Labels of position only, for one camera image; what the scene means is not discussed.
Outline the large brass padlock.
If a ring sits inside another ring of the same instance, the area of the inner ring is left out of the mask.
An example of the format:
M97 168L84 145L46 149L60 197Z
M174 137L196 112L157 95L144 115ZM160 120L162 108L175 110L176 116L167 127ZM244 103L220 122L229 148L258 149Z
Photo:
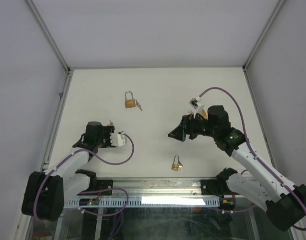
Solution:
M208 119L207 113L205 112L205 110L203 109L200 113L200 115L204 118L204 119Z

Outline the medium brass padlock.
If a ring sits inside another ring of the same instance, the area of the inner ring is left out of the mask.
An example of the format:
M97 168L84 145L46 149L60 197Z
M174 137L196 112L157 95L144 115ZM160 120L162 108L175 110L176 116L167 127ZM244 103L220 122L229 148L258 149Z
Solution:
M136 107L136 102L135 102L132 91L126 91L124 94L124 97L125 97L125 108L126 109Z

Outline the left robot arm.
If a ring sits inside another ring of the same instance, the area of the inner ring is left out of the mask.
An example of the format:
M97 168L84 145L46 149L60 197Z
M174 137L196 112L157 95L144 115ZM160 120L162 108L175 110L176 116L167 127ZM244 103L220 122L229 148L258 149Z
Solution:
M82 170L82 166L99 148L112 147L114 132L113 124L88 122L85 133L63 160L44 172L30 174L21 205L22 214L54 222L61 215L65 201L83 191L86 194L96 192L96 173Z

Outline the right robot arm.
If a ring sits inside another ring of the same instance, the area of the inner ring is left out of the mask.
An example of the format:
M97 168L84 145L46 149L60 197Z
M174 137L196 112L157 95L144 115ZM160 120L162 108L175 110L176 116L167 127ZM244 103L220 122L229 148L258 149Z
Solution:
M216 187L223 194L236 192L260 207L271 223L287 231L306 216L306 186L296 185L261 159L248 139L231 127L228 113L221 105L208 108L207 118L199 113L183 115L168 136L184 142L197 136L211 137L216 146L241 164L255 178L252 182L232 168L217 175Z

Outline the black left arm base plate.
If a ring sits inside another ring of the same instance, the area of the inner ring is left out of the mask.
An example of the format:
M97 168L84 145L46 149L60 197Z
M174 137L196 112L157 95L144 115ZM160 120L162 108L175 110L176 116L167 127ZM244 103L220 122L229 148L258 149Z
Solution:
M100 196L111 196L112 188L114 181L112 179L96 179L90 182L88 189L84 190L82 193L79 193L78 196L85 195L99 195Z

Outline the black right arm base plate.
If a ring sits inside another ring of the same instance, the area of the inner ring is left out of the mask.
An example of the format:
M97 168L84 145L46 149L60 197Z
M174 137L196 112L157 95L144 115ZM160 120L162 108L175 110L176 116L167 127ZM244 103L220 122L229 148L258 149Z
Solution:
M233 192L228 189L226 182L222 180L202 179L200 180L200 184L201 194L203 196L214 195L223 198L225 195L233 194Z

